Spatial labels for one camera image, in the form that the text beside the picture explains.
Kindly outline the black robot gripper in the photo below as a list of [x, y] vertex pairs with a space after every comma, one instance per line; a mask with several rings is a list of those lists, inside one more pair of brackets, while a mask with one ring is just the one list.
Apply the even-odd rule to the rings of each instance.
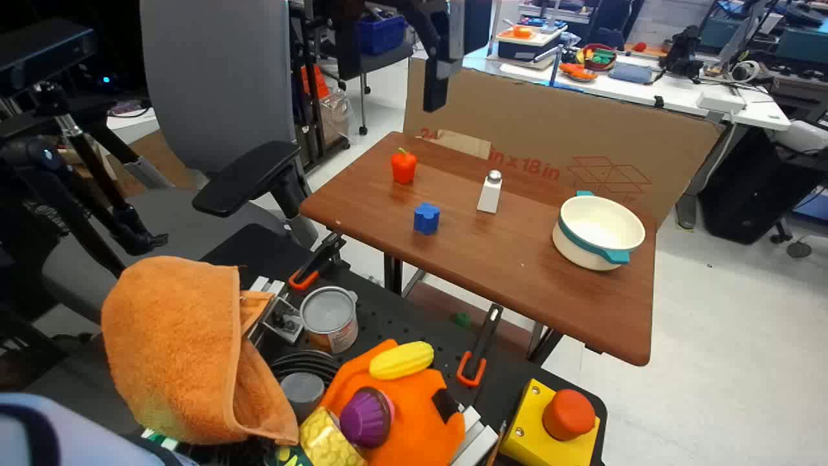
[[437, 111], [448, 98], [448, 80], [439, 75], [439, 62], [463, 58], [465, 0], [408, 0], [407, 18], [420, 33], [427, 54], [425, 62], [425, 111]]

